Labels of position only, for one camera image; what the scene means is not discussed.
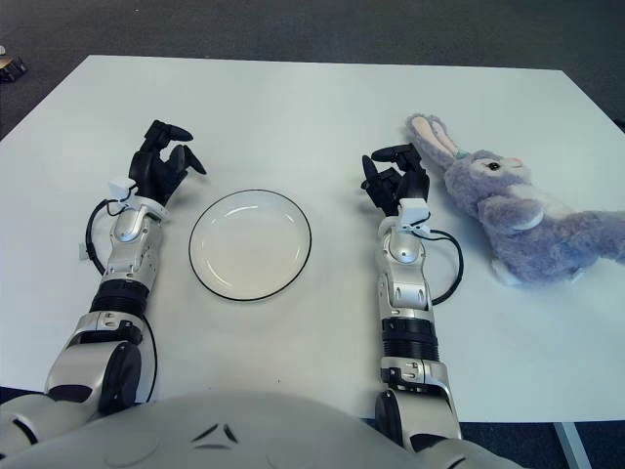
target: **white plate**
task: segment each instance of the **white plate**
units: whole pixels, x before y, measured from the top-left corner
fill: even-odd
[[[258,300],[297,277],[312,240],[309,222],[292,200],[276,192],[243,191],[200,215],[188,256],[212,292],[231,300]]]

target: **stuffed rabbit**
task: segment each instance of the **stuffed rabbit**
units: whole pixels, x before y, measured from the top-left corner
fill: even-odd
[[[483,225],[504,283],[577,279],[600,257],[625,264],[625,212],[572,212],[531,185],[521,160],[459,149],[433,115],[410,126],[455,203]]]

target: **black cable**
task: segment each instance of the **black cable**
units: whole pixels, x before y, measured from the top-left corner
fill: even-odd
[[[442,237],[425,237],[413,232],[415,236],[420,237],[421,239],[426,239],[428,241],[439,241],[442,239],[447,240],[451,242],[458,251],[458,275],[456,276],[456,279],[453,281],[451,286],[447,289],[447,291],[445,291],[442,295],[432,301],[433,305],[439,305],[440,303],[448,299],[451,295],[453,295],[453,292],[456,291],[456,288],[458,288],[458,285],[462,281],[462,275],[465,272],[465,260],[462,256],[462,248],[460,247],[460,243],[456,240],[455,237],[447,232],[444,232],[443,230],[430,230],[430,233],[434,233],[435,235],[442,235]]]
[[[154,373],[152,375],[152,384],[149,387],[149,393],[147,394],[146,403],[149,403],[149,400],[152,398],[152,393],[154,392],[154,385],[156,384],[156,374],[158,373],[158,354],[156,352],[156,340],[154,339],[154,331],[152,330],[152,326],[149,324],[149,321],[146,318],[146,315],[141,314],[141,319],[146,323],[147,330],[149,331],[149,337],[152,341],[152,351],[154,352]]]
[[[100,259],[98,259],[96,246],[91,239],[91,229],[93,228],[94,220],[96,219],[96,215],[98,215],[98,212],[100,212],[100,210],[105,207],[106,209],[108,209],[108,205],[111,202],[114,202],[114,200],[108,200],[105,198],[102,202],[96,205],[94,211],[91,212],[91,216],[89,217],[89,221],[87,222],[87,231],[85,232],[85,247],[87,248],[87,256],[89,256],[91,262],[94,263],[94,266],[96,266],[96,269],[98,269],[98,272],[101,276],[104,275],[104,266],[102,265],[102,262],[100,262]]]
[[[430,220],[431,216],[432,216],[432,212],[428,212],[428,216],[426,218],[424,218],[423,220],[419,220],[418,222],[411,223],[410,226],[411,227],[418,227],[422,223],[427,222],[428,220]]]

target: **bunny ear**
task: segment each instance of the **bunny ear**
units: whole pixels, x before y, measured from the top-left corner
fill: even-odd
[[[443,169],[448,169],[456,158],[466,156],[447,136],[444,124],[437,117],[417,114],[410,119],[410,126],[419,149]]]

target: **floor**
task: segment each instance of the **floor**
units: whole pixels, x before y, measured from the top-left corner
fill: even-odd
[[[625,120],[623,19],[622,0],[0,0],[0,44],[29,67],[0,86],[0,139],[90,54],[555,68]],[[625,467],[625,423],[577,427],[594,467]],[[523,466],[566,467],[549,424],[463,432]]]

